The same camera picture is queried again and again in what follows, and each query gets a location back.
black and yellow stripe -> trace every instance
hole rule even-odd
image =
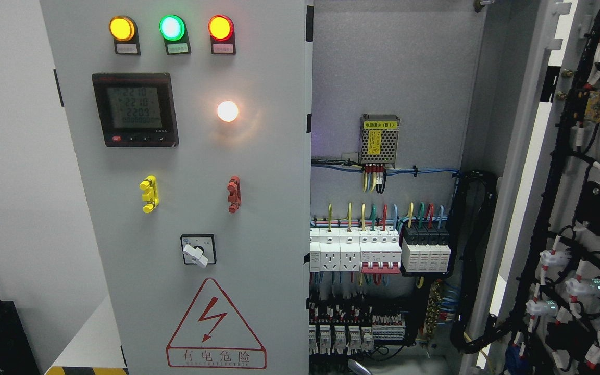
[[[45,375],[129,375],[126,368],[50,367]]]

green wire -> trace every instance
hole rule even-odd
[[[369,219],[372,221],[372,230],[376,229],[376,220],[377,220],[377,205],[372,205],[372,214],[369,216]]]
[[[423,218],[424,218],[424,202],[421,202],[421,207],[418,209],[419,211],[419,216],[418,216],[418,227],[419,228],[423,228]]]

lcd display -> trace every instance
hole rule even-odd
[[[156,87],[109,87],[112,127],[115,129],[160,129],[164,126]]]

white wall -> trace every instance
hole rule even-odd
[[[106,296],[38,2],[0,2],[0,298],[45,370]]]

red triangle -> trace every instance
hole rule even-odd
[[[206,278],[166,346],[170,367],[267,368],[267,352],[217,280]]]

